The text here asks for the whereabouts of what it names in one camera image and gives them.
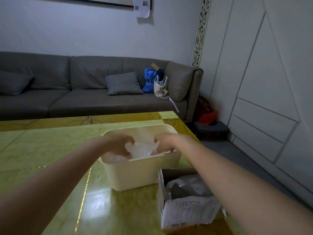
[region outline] person's right arm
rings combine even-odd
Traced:
[[[190,161],[246,234],[313,234],[313,214],[270,184],[182,134],[158,134],[158,152]]]

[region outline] forearm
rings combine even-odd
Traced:
[[[87,142],[7,193],[0,202],[0,231],[41,234],[102,153]]]
[[[247,234],[311,234],[311,212],[226,158],[180,137],[175,147]]]

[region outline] table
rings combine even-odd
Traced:
[[[165,123],[199,142],[173,111],[0,122],[0,195],[106,130]],[[179,167],[190,167],[182,156]],[[96,161],[43,234],[163,234],[156,206],[157,184],[127,191],[108,186]],[[232,218],[218,214],[207,226],[176,234],[239,234]]]

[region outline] houndstooth pillow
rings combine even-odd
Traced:
[[[108,95],[139,95],[143,94],[137,72],[110,75],[105,77]]]

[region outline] paper hanging on wall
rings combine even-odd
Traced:
[[[150,15],[150,0],[133,0],[136,17],[148,18]]]

